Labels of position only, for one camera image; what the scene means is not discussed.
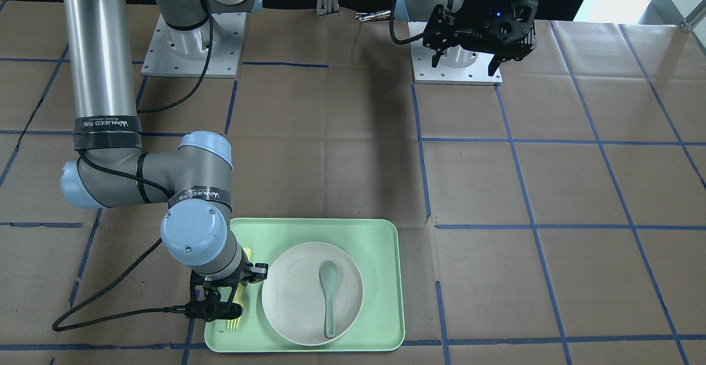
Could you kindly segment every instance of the blue tape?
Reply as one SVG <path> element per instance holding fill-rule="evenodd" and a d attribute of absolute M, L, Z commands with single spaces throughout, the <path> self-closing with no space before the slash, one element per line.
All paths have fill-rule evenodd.
<path fill-rule="evenodd" d="M 228 131 L 230 129 L 230 121 L 231 118 L 233 117 L 233 107 L 235 106 L 235 93 L 238 91 L 238 81 L 237 79 L 233 80 L 233 91 L 230 94 L 230 106 L 228 106 L 228 116 L 225 120 L 225 129 L 223 130 L 223 133 L 225 135 L 228 134 Z"/>
<path fill-rule="evenodd" d="M 73 309 L 73 303 L 76 301 L 76 295 L 78 294 L 78 281 L 73 282 L 73 288 L 71 289 L 71 295 L 68 297 L 68 307 Z"/>
<path fill-rule="evenodd" d="M 531 224 L 434 224 L 437 229 L 443 230 L 514 230 L 532 229 Z"/>
<path fill-rule="evenodd" d="M 537 229 L 635 229 L 638 230 L 688 230 L 706 231 L 706 226 L 670 226 L 652 224 L 535 224 Z M 437 229 L 445 230 L 512 230 L 531 229 L 531 224 L 435 224 Z"/>
<path fill-rule="evenodd" d="M 449 340 L 452 346 L 485 346 L 485 345 L 542 345 L 561 343 L 560 337 L 528 337 L 525 339 L 454 339 Z"/>
<path fill-rule="evenodd" d="M 507 139 L 494 139 L 491 137 L 422 137 L 422 142 L 500 142 L 508 143 Z"/>
<path fill-rule="evenodd" d="M 429 199 L 429 182 L 426 180 L 426 162 L 424 162 L 424 146 L 421 143 L 421 123 L 419 122 L 419 106 L 416 103 L 414 83 L 411 84 L 411 101 L 414 106 L 417 147 L 419 147 L 419 166 L 421 167 L 421 186 L 424 189 L 424 207 L 426 207 L 426 219 L 429 220 L 429 217 L 431 217 L 431 200 Z"/>
<path fill-rule="evenodd" d="M 86 262 L 88 262 L 88 253 L 90 252 L 90 247 L 93 244 L 93 239 L 95 238 L 95 232 L 98 230 L 98 224 L 100 223 L 100 215 L 103 214 L 103 210 L 99 209 L 95 213 L 95 221 L 93 222 L 93 229 L 90 231 L 90 236 L 88 236 L 88 241 L 86 241 L 86 248 L 83 250 L 83 257 L 81 257 L 81 265 L 78 266 L 78 279 L 83 277 L 83 271 L 86 267 Z"/>
<path fill-rule="evenodd" d="M 679 335 L 681 340 L 706 340 L 706 335 Z M 671 335 L 625 335 L 625 336 L 575 336 L 567 337 L 571 343 L 580 342 L 657 342 L 672 340 Z M 559 337 L 528 337 L 517 339 L 453 339 L 449 340 L 451 346 L 476 346 L 476 345 L 536 345 L 545 343 L 558 343 Z M 441 346 L 439 340 L 405 340 L 403 346 Z M 89 345 L 82 343 L 68 344 L 38 344 L 38 345 L 0 345 L 0 351 L 85 351 L 85 350 L 206 350 L 205 343 L 157 343 L 154 345 L 120 346 L 120 345 Z"/>
<path fill-rule="evenodd" d="M 142 96 L 145 93 L 145 87 L 147 86 L 147 79 L 148 76 L 144 76 L 142 78 L 142 83 L 140 84 L 140 90 L 137 92 L 137 98 L 135 99 L 135 108 L 137 109 L 140 106 L 140 102 L 142 101 Z"/>
<path fill-rule="evenodd" d="M 45 58 L 0 58 L 2 62 L 46 62 L 59 63 L 61 59 L 45 59 Z"/>
<path fill-rule="evenodd" d="M 557 298 L 554 295 L 554 287 L 552 286 L 552 279 L 549 277 L 549 268 L 547 267 L 547 261 L 544 258 L 544 250 L 542 249 L 542 242 L 539 241 L 539 232 L 537 232 L 537 225 L 534 222 L 534 214 L 532 213 L 532 206 L 530 206 L 530 197 L 527 195 L 527 186 L 525 186 L 525 179 L 522 176 L 522 169 L 520 168 L 520 159 L 517 156 L 517 149 L 515 149 L 515 142 L 512 139 L 512 131 L 510 131 L 510 123 L 507 121 L 507 113 L 505 113 L 505 107 L 502 105 L 502 96 L 500 94 L 500 89 L 495 86 L 495 95 L 498 99 L 498 106 L 500 107 L 500 114 L 502 116 L 502 124 L 505 126 L 505 132 L 507 133 L 507 139 L 510 141 L 510 151 L 512 152 L 512 159 L 515 161 L 515 169 L 517 169 L 517 178 L 520 180 L 520 188 L 522 189 L 522 198 L 525 200 L 525 207 L 527 207 L 527 217 L 529 217 L 529 223 L 532 225 L 532 235 L 534 236 L 534 244 L 537 246 L 537 254 L 539 254 L 539 262 L 542 264 L 542 272 L 544 273 L 544 280 L 547 282 L 547 289 L 549 290 L 549 299 L 552 302 L 552 309 L 554 309 L 554 317 L 557 319 L 557 328 L 559 330 L 559 337 L 561 338 L 561 345 L 564 349 L 564 355 L 566 357 L 567 365 L 572 365 L 571 354 L 569 352 L 569 345 L 566 341 L 566 333 L 564 332 L 564 325 L 561 321 L 561 315 L 559 313 L 559 307 L 557 305 Z"/>
<path fill-rule="evenodd" d="M 308 68 L 328 68 L 328 65 L 317 65 L 310 63 L 292 63 L 292 62 L 243 62 L 244 65 L 252 66 L 293 66 L 293 67 L 308 67 Z"/>
<path fill-rule="evenodd" d="M 6 133 L 11 135 L 72 135 L 71 131 L 22 131 L 20 129 L 2 129 L 0 133 Z"/>
<path fill-rule="evenodd" d="M 196 300 L 199 300 L 199 296 L 201 295 L 200 291 L 196 291 L 195 296 Z M 189 364 L 189 350 L 191 350 L 191 338 L 194 337 L 194 325 L 196 319 L 194 318 L 189 318 L 189 329 L 186 331 L 186 341 L 184 342 L 184 353 L 181 355 L 181 365 L 188 365 Z"/>
<path fill-rule="evenodd" d="M 568 337 L 570 343 L 593 342 L 655 342 L 660 340 L 673 340 L 672 335 L 625 335 L 625 336 L 581 336 Z"/>
<path fill-rule="evenodd" d="M 0 187 L 2 187 L 3 182 L 5 182 L 5 178 L 7 178 L 7 174 L 10 172 L 10 167 L 12 167 L 12 163 L 15 162 L 15 157 L 17 157 L 18 150 L 19 148 L 15 146 L 15 149 L 12 151 L 10 159 L 8 159 L 7 164 L 5 164 L 5 169 L 3 169 L 2 175 L 0 175 Z"/>
<path fill-rule="evenodd" d="M 182 137 L 188 135 L 187 133 L 180 132 L 143 132 L 142 136 L 158 136 L 158 137 Z"/>
<path fill-rule="evenodd" d="M 686 358 L 686 353 L 684 352 L 684 349 L 681 345 L 681 340 L 679 340 L 679 335 L 677 334 L 676 328 L 674 327 L 674 322 L 672 321 L 671 316 L 669 315 L 669 310 L 667 309 L 666 305 L 664 304 L 664 300 L 663 300 L 661 292 L 660 292 L 660 287 L 657 285 L 655 274 L 652 272 L 650 262 L 648 260 L 648 257 L 646 256 L 645 250 L 643 249 L 642 242 L 640 242 L 640 237 L 638 235 L 638 230 L 636 229 L 635 224 L 633 222 L 633 217 L 630 216 L 630 210 L 628 209 L 628 204 L 625 201 L 625 198 L 623 197 L 623 193 L 620 190 L 620 186 L 618 186 L 618 181 L 615 177 L 615 173 L 613 173 L 613 168 L 611 167 L 610 161 L 608 160 L 608 155 L 606 154 L 605 148 L 603 148 L 603 144 L 601 143 L 600 136 L 598 136 L 598 130 L 596 129 L 595 124 L 593 124 L 593 118 L 591 117 L 591 114 L 588 111 L 588 106 L 586 105 L 586 101 L 583 98 L 583 93 L 581 92 L 581 89 L 578 86 L 578 82 L 576 81 L 576 77 L 573 73 L 573 69 L 571 68 L 571 66 L 568 62 L 568 59 L 566 58 L 566 53 L 564 51 L 563 45 L 561 44 L 561 41 L 559 40 L 559 36 L 557 35 L 557 29 L 554 27 L 554 23 L 551 21 L 549 22 L 549 26 L 552 29 L 552 33 L 554 34 L 555 40 L 557 41 L 557 46 L 559 48 L 559 52 L 561 53 L 564 64 L 566 65 L 566 68 L 571 76 L 571 80 L 574 84 L 574 88 L 576 89 L 576 93 L 578 94 L 578 98 L 581 101 L 581 106 L 583 107 L 584 112 L 586 114 L 586 118 L 588 119 L 588 124 L 591 126 L 591 130 L 593 131 L 593 136 L 595 136 L 595 139 L 598 142 L 598 148 L 601 151 L 601 155 L 603 156 L 603 161 L 605 162 L 606 167 L 608 169 L 608 174 L 611 177 L 611 181 L 613 181 L 613 186 L 615 187 L 615 190 L 618 194 L 618 198 L 620 199 L 621 205 L 623 206 L 623 211 L 625 211 L 625 217 L 627 217 L 627 219 L 628 219 L 628 224 L 630 224 L 631 230 L 633 232 L 633 237 L 635 239 L 635 243 L 637 244 L 638 250 L 640 252 L 640 256 L 642 256 L 643 263 L 645 264 L 645 268 L 648 270 L 648 275 L 650 275 L 650 281 L 652 283 L 652 287 L 655 289 L 655 294 L 656 294 L 658 300 L 660 301 L 660 305 L 661 305 L 662 310 L 664 312 L 664 318 L 666 318 L 666 321 L 669 324 L 669 330 L 671 330 L 671 335 L 676 343 L 677 349 L 679 350 L 679 355 L 681 355 L 681 360 L 683 361 L 684 365 L 688 365 L 689 361 Z M 650 86 L 651 86 L 650 78 L 648 78 L 648 76 L 646 76 L 646 73 L 645 73 L 645 78 L 648 79 L 648 82 L 650 83 Z M 678 141 L 681 141 L 680 137 L 678 136 L 678 133 L 676 133 L 676 130 L 674 131 L 674 133 L 676 134 Z"/>
<path fill-rule="evenodd" d="M 620 33 L 623 34 L 623 38 L 625 39 L 625 43 L 628 44 L 628 48 L 630 49 L 630 52 L 633 54 L 633 57 L 635 58 L 635 61 L 638 62 L 638 66 L 640 66 L 640 70 L 643 72 L 643 75 L 645 76 L 645 79 L 648 81 L 648 84 L 650 85 L 650 89 L 653 94 L 655 94 L 655 99 L 658 104 L 660 104 L 660 108 L 662 113 L 664 113 L 664 116 L 666 117 L 666 121 L 669 123 L 669 127 L 672 129 L 674 132 L 674 136 L 676 137 L 676 140 L 679 142 L 681 145 L 682 151 L 684 151 L 684 154 L 686 154 L 686 158 L 689 160 L 689 164 L 691 164 L 691 167 L 694 169 L 696 174 L 699 176 L 699 180 L 701 180 L 701 185 L 706 189 L 706 181 L 704 181 L 704 177 L 699 171 L 698 167 L 696 166 L 696 163 L 694 162 L 693 158 L 691 158 L 691 154 L 689 154 L 689 150 L 684 146 L 684 142 L 681 140 L 681 136 L 679 135 L 678 131 L 676 131 L 676 126 L 674 125 L 673 121 L 671 121 L 671 117 L 669 116 L 669 113 L 666 111 L 666 107 L 664 107 L 664 103 L 662 103 L 660 95 L 657 93 L 657 90 L 655 86 L 652 83 L 652 80 L 650 79 L 650 76 L 648 75 L 648 72 L 645 70 L 645 66 L 643 66 L 643 62 L 640 61 L 640 58 L 638 57 L 637 52 L 635 52 L 635 49 L 633 48 L 633 44 L 630 43 L 630 40 L 628 39 L 628 36 L 625 34 L 625 30 L 623 30 L 622 26 L 618 26 L 618 29 L 620 29 Z"/>
<path fill-rule="evenodd" d="M 441 340 L 404 340 L 403 346 L 441 346 Z"/>
<path fill-rule="evenodd" d="M 66 47 L 63 49 L 63 54 L 61 54 L 61 59 L 66 57 L 67 53 L 68 53 L 68 44 L 66 44 Z M 46 88 L 45 88 L 44 92 L 42 93 L 42 97 L 40 97 L 40 101 L 38 101 L 37 106 L 35 106 L 35 109 L 32 111 L 32 114 L 30 114 L 30 118 L 27 121 L 27 125 L 25 126 L 25 129 L 22 130 L 22 132 L 20 133 L 19 139 L 17 139 L 17 144 L 15 145 L 15 150 L 13 151 L 12 155 L 10 156 L 10 160 L 8 160 L 7 164 L 5 164 L 5 169 L 3 169 L 2 175 L 0 175 L 0 186 L 2 186 L 3 182 L 5 182 L 5 178 L 7 177 L 7 174 L 10 172 L 10 167 L 12 167 L 12 164 L 15 161 L 15 158 L 17 157 L 17 153 L 20 151 L 20 144 L 22 142 L 22 138 L 27 133 L 27 130 L 30 127 L 32 120 L 37 115 L 37 111 L 40 109 L 40 106 L 42 106 L 42 104 L 44 103 L 46 96 L 51 89 L 51 85 L 54 83 L 54 80 L 56 79 L 56 76 L 58 75 L 58 70 L 60 68 L 61 68 L 61 61 L 58 61 L 56 64 L 56 68 L 54 69 L 54 72 L 51 74 L 51 78 L 49 79 L 49 82 L 46 84 Z"/>
<path fill-rule="evenodd" d="M 436 282 L 436 304 L 439 307 L 439 323 L 441 324 L 441 346 L 443 347 L 444 365 L 451 365 L 451 354 L 448 350 L 448 335 L 446 334 L 446 315 L 443 310 L 443 296 L 441 295 L 441 282 Z"/>
<path fill-rule="evenodd" d="M 143 346 L 53 344 L 53 345 L 0 345 L 0 351 L 85 351 L 85 350 L 166 350 L 173 349 L 171 343 L 158 343 Z"/>
<path fill-rule="evenodd" d="M 79 229 L 83 223 L 51 223 L 51 222 L 0 222 L 0 226 L 10 227 L 50 227 L 51 229 Z"/>

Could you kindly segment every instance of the grid line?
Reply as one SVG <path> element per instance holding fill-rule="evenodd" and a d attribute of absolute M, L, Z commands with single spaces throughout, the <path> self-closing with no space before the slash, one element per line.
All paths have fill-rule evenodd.
<path fill-rule="evenodd" d="M 502 137 L 422 137 L 424 142 L 492 142 L 509 143 Z M 574 139 L 512 139 L 515 143 L 549 144 L 598 144 L 598 141 L 575 141 Z M 600 141 L 608 146 L 706 146 L 706 142 L 650 142 L 650 141 Z"/>
<path fill-rule="evenodd" d="M 194 293 L 196 300 L 199 300 L 200 294 L 201 292 L 198 290 Z M 196 318 L 189 318 L 189 328 L 186 330 L 186 340 L 184 341 L 184 352 L 181 354 L 181 365 L 187 365 L 189 363 L 191 338 L 194 337 L 194 325 L 196 325 Z"/>
<path fill-rule="evenodd" d="M 319 65 L 314 63 L 292 63 L 292 62 L 242 62 L 244 65 L 251 66 L 291 66 L 291 67 L 307 67 L 307 68 L 328 68 L 328 65 Z"/>
<path fill-rule="evenodd" d="M 80 229 L 83 223 L 52 223 L 52 222 L 0 222 L 0 226 L 10 227 L 49 227 L 51 229 Z"/>
<path fill-rule="evenodd" d="M 706 341 L 706 335 L 679 335 L 681 340 Z M 573 336 L 566 338 L 570 343 L 583 342 L 660 342 L 672 340 L 672 335 L 614 335 L 614 336 Z M 450 346 L 481 345 L 539 345 L 560 343 L 559 337 L 519 337 L 510 339 L 451 339 Z M 440 340 L 404 340 L 403 346 L 441 346 Z M 205 343 L 156 343 L 153 345 L 91 345 L 88 343 L 50 343 L 0 345 L 0 352 L 7 351 L 85 351 L 85 350 L 206 350 Z"/>
<path fill-rule="evenodd" d="M 12 154 L 10 156 L 10 159 L 8 159 L 7 164 L 5 164 L 5 168 L 2 171 L 2 174 L 0 174 L 0 187 L 2 187 L 3 182 L 5 182 L 5 178 L 7 178 L 7 175 L 10 173 L 10 168 L 12 167 L 13 162 L 15 162 L 15 158 L 17 157 L 18 152 L 20 152 L 20 144 L 22 142 L 23 137 L 25 137 L 25 134 L 27 133 L 28 128 L 30 128 L 30 124 L 32 123 L 32 120 L 35 118 L 37 115 L 37 111 L 40 109 L 40 106 L 44 103 L 46 96 L 49 94 L 51 85 L 54 83 L 54 80 L 56 79 L 56 76 L 58 75 L 58 70 L 61 68 L 61 61 L 63 58 L 66 56 L 68 53 L 68 44 L 66 44 L 66 47 L 63 49 L 63 54 L 61 54 L 61 59 L 56 63 L 56 67 L 51 74 L 51 77 L 49 79 L 49 82 L 46 84 L 45 90 L 42 93 L 42 96 L 40 97 L 40 100 L 37 102 L 37 106 L 35 106 L 35 109 L 32 111 L 32 114 L 30 114 L 30 118 L 27 121 L 27 125 L 25 126 L 22 131 L 20 131 L 20 137 L 17 139 L 17 144 L 15 145 L 15 150 L 12 151 Z"/>
<path fill-rule="evenodd" d="M 444 365 L 451 365 L 451 353 L 448 349 L 448 334 L 446 332 L 446 313 L 443 310 L 443 295 L 441 294 L 441 282 L 436 281 L 436 304 L 439 308 L 439 324 L 441 325 L 441 346 L 443 347 Z"/>
<path fill-rule="evenodd" d="M 557 29 L 554 27 L 554 22 L 550 21 L 549 26 L 552 29 L 552 33 L 554 34 L 555 40 L 557 41 L 557 46 L 559 48 L 559 52 L 561 53 L 564 64 L 566 65 L 566 68 L 569 72 L 569 75 L 571 76 L 571 81 L 573 82 L 574 88 L 576 89 L 576 93 L 578 95 L 578 98 L 581 101 L 581 106 L 583 107 L 584 112 L 586 114 L 586 118 L 588 119 L 588 124 L 590 124 L 590 126 L 591 126 L 591 131 L 593 131 L 593 136 L 595 136 L 596 142 L 598 144 L 598 148 L 600 149 L 601 155 L 603 156 L 603 161 L 605 162 L 605 165 L 608 169 L 608 174 L 610 174 L 611 181 L 613 181 L 613 186 L 615 187 L 615 190 L 618 194 L 618 198 L 620 199 L 621 205 L 623 207 L 623 211 L 625 212 L 625 216 L 628 219 L 628 224 L 630 225 L 630 230 L 632 230 L 632 232 L 633 232 L 633 238 L 635 239 L 635 244 L 638 246 L 640 256 L 642 257 L 643 263 L 645 264 L 645 268 L 648 271 L 648 275 L 650 276 L 650 281 L 652 283 L 652 287 L 655 290 L 655 294 L 657 296 L 657 299 L 660 301 L 660 305 L 661 305 L 663 313 L 664 313 L 664 318 L 666 318 L 666 321 L 669 324 L 669 329 L 671 330 L 671 335 L 674 339 L 674 342 L 676 343 L 676 347 L 679 350 L 679 355 L 681 355 L 681 360 L 683 361 L 684 365 L 689 365 L 689 360 L 686 358 L 686 353 L 684 352 L 684 349 L 681 345 L 681 340 L 679 339 L 679 335 L 676 332 L 674 322 L 672 321 L 671 316 L 669 315 L 669 310 L 667 309 L 666 305 L 664 304 L 664 300 L 663 300 L 661 292 L 660 292 L 660 287 L 657 284 L 655 274 L 652 272 L 650 262 L 648 260 L 648 257 L 646 256 L 645 250 L 643 249 L 643 245 L 640 242 L 638 230 L 636 229 L 635 224 L 633 223 L 633 217 L 630 216 L 630 210 L 628 210 L 628 204 L 625 201 L 625 198 L 623 197 L 623 193 L 620 189 L 620 185 L 618 185 L 618 181 L 615 177 L 615 173 L 613 173 L 613 168 L 611 167 L 610 161 L 608 160 L 608 155 L 607 155 L 605 148 L 603 147 L 603 144 L 600 140 L 600 136 L 598 136 L 598 130 L 596 129 L 595 124 L 593 124 L 593 118 L 588 110 L 588 106 L 587 106 L 586 101 L 583 97 L 583 93 L 581 92 L 581 89 L 579 88 L 578 82 L 576 81 L 576 77 L 573 73 L 573 69 L 571 68 L 571 65 L 568 62 L 563 45 L 559 39 L 559 36 L 557 35 Z"/>
<path fill-rule="evenodd" d="M 416 88 L 411 84 L 411 101 L 414 106 L 414 122 L 416 123 L 416 140 L 419 147 L 419 164 L 421 166 L 421 186 L 424 189 L 424 207 L 426 207 L 426 220 L 431 217 L 431 200 L 429 200 L 429 182 L 426 180 L 426 163 L 424 162 L 424 145 L 421 139 L 421 123 L 419 122 L 419 106 L 416 103 Z"/>
<path fill-rule="evenodd" d="M 648 75 L 648 72 L 645 70 L 645 66 L 643 66 L 643 62 L 640 61 L 640 58 L 638 57 L 638 54 L 635 52 L 635 49 L 633 48 L 633 44 L 630 43 L 630 40 L 628 39 L 627 34 L 625 34 L 625 30 L 623 30 L 623 27 L 621 25 L 618 26 L 618 29 L 620 30 L 620 33 L 623 34 L 623 38 L 625 39 L 625 43 L 628 44 L 628 48 L 630 49 L 630 53 L 633 54 L 633 57 L 635 58 L 635 62 L 638 63 L 638 66 L 640 66 L 640 70 L 643 72 L 643 76 L 645 76 L 646 81 L 648 81 L 648 84 L 650 85 L 650 89 L 653 94 L 655 94 L 655 99 L 658 104 L 660 104 L 660 108 L 662 113 L 664 113 L 664 116 L 666 117 L 666 121 L 669 123 L 669 127 L 671 128 L 671 131 L 674 132 L 674 136 L 676 137 L 676 140 L 679 142 L 681 145 L 681 149 L 684 151 L 684 154 L 686 155 L 686 158 L 689 160 L 689 164 L 691 164 L 691 167 L 694 169 L 696 174 L 699 176 L 699 180 L 701 180 L 701 185 L 706 189 L 706 181 L 704 181 L 704 177 L 699 172 L 698 167 L 696 166 L 696 163 L 694 162 L 693 158 L 691 158 L 691 154 L 689 154 L 689 150 L 686 148 L 685 144 L 683 141 L 681 141 L 681 135 L 679 135 L 678 131 L 676 131 L 676 126 L 674 125 L 674 122 L 671 121 L 671 117 L 669 116 L 669 113 L 666 111 L 666 107 L 664 107 L 664 103 L 661 101 L 660 94 L 657 93 L 657 90 L 655 86 L 652 83 L 652 80 L 650 79 L 650 76 Z"/>
<path fill-rule="evenodd" d="M 86 264 L 88 263 L 88 254 L 90 252 L 90 247 L 93 245 L 93 239 L 95 238 L 95 232 L 98 231 L 98 225 L 100 224 L 100 216 L 103 214 L 103 210 L 99 209 L 95 214 L 95 220 L 93 222 L 93 227 L 91 228 L 90 235 L 86 241 L 86 247 L 83 250 L 83 256 L 81 257 L 81 264 L 78 265 L 78 272 L 76 273 L 76 281 L 73 284 L 73 289 L 71 290 L 71 296 L 68 298 L 68 305 L 73 308 L 73 302 L 76 300 L 76 295 L 78 294 L 78 287 L 80 286 L 80 281 L 83 279 L 83 272 L 85 271 Z"/>
<path fill-rule="evenodd" d="M 230 94 L 230 105 L 228 106 L 228 116 L 225 119 L 225 129 L 223 130 L 223 133 L 225 135 L 228 134 L 228 131 L 230 130 L 230 122 L 231 119 L 233 118 L 233 108 L 235 107 L 235 94 L 238 91 L 238 81 L 237 79 L 233 80 L 233 91 Z"/>
<path fill-rule="evenodd" d="M 135 109 L 137 109 L 140 106 L 140 102 L 142 101 L 142 95 L 145 93 L 145 87 L 147 86 L 147 79 L 149 76 L 144 76 L 142 78 L 142 83 L 140 84 L 140 90 L 137 91 L 137 98 L 135 99 Z"/>
<path fill-rule="evenodd" d="M 505 107 L 502 105 L 502 96 L 495 86 L 495 95 L 498 99 L 498 106 L 500 107 L 500 113 L 502 115 L 502 124 L 505 126 L 505 132 L 507 133 L 507 139 L 510 141 L 510 151 L 512 152 L 512 159 L 515 161 L 515 169 L 517 169 L 517 178 L 520 181 L 520 189 L 522 190 L 522 198 L 525 200 L 525 207 L 527 208 L 527 217 L 529 217 L 529 224 L 532 228 L 532 235 L 534 236 L 534 244 L 537 246 L 537 254 L 539 255 L 539 262 L 542 264 L 542 272 L 544 273 L 544 280 L 547 283 L 547 290 L 549 290 L 549 300 L 552 302 L 552 310 L 554 311 L 554 317 L 557 320 L 557 328 L 559 330 L 559 337 L 561 340 L 561 345 L 564 349 L 564 356 L 566 357 L 567 365 L 572 365 L 571 353 L 569 352 L 569 345 L 566 340 L 566 333 L 564 331 L 564 325 L 561 321 L 561 314 L 559 313 L 559 306 L 557 304 L 557 297 L 554 295 L 554 287 L 552 286 L 552 278 L 549 276 L 549 268 L 547 267 L 547 260 L 544 258 L 544 250 L 542 249 L 542 242 L 539 239 L 539 232 L 537 231 L 537 225 L 534 222 L 534 214 L 532 213 L 532 206 L 530 205 L 530 197 L 527 195 L 527 186 L 525 186 L 525 179 L 522 176 L 522 168 L 520 168 L 520 159 L 517 156 L 517 149 L 515 149 L 515 141 L 512 139 L 512 131 L 510 131 L 510 123 L 507 121 L 507 114 L 505 113 Z"/>
<path fill-rule="evenodd" d="M 673 226 L 658 224 L 535 224 L 537 229 L 633 229 L 638 230 L 673 230 L 706 231 L 706 226 Z M 447 230 L 513 230 L 531 229 L 531 224 L 435 224 L 437 229 Z"/>

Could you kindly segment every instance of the white bowl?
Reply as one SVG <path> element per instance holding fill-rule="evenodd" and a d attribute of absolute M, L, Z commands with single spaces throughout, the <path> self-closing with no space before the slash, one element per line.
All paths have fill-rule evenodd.
<path fill-rule="evenodd" d="M 324 335 L 325 300 L 318 276 L 324 260 L 338 266 L 333 300 L 335 335 Z M 270 265 L 262 290 L 263 309 L 277 333 L 292 343 L 318 346 L 341 337 L 363 305 L 363 279 L 353 259 L 325 242 L 306 242 L 287 249 Z"/>

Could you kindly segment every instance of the silver cylinder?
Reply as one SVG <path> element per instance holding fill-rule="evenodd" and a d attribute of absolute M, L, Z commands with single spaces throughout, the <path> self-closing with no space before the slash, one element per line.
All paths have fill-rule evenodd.
<path fill-rule="evenodd" d="M 136 116 L 125 0 L 63 0 L 76 117 Z"/>
<path fill-rule="evenodd" d="M 478 56 L 475 52 L 468 51 L 461 48 L 461 45 L 457 45 L 444 51 L 443 56 L 439 59 L 439 63 L 452 68 L 465 68 L 471 66 L 476 61 L 476 58 L 478 58 Z"/>

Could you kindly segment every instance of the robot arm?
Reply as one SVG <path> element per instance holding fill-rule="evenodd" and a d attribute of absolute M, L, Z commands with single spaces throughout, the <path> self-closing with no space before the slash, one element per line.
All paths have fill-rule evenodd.
<path fill-rule="evenodd" d="M 447 49 L 461 46 L 467 51 L 493 53 L 488 66 L 492 76 L 502 62 L 521 61 L 534 49 L 537 0 L 396 1 L 403 11 L 396 10 L 395 18 L 427 22 L 419 38 L 436 52 L 434 67 Z"/>
<path fill-rule="evenodd" d="M 162 242 L 192 269 L 192 300 L 174 312 L 239 317 L 242 308 L 232 303 L 238 284 L 264 280 L 267 265 L 253 265 L 230 231 L 230 144 L 199 131 L 184 136 L 177 151 L 142 153 L 125 0 L 65 0 L 65 6 L 80 158 L 63 167 L 64 196 L 84 208 L 168 202 Z M 172 24 L 208 20 L 200 4 L 188 11 Z M 200 302 L 197 285 L 205 292 Z M 232 288 L 228 299 L 220 300 L 219 287 Z"/>

